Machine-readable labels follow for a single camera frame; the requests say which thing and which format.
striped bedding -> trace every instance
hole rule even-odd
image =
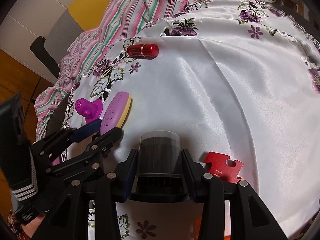
[[[120,40],[134,37],[143,26],[173,15],[199,0],[111,0],[100,26],[80,34],[59,63],[60,74],[53,87],[42,92],[35,103],[37,140],[45,136],[47,122],[62,99],[87,72]]]

clear plastic container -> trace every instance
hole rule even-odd
[[[137,177],[182,178],[180,137],[169,131],[141,136]]]

gray panel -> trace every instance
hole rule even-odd
[[[68,54],[67,49],[71,43],[74,42],[83,31],[84,30],[69,14],[69,11],[65,10],[46,37],[44,48],[50,56],[59,63],[60,60]]]

black armrest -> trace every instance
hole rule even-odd
[[[50,70],[50,72],[55,76],[59,76],[59,66],[58,63],[49,55],[49,53],[44,48],[45,38],[39,36],[34,40],[30,46],[32,53]]]

purple toy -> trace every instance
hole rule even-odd
[[[101,99],[90,102],[87,99],[80,98],[76,101],[75,109],[79,115],[85,117],[85,122],[89,123],[100,117],[103,104]]]

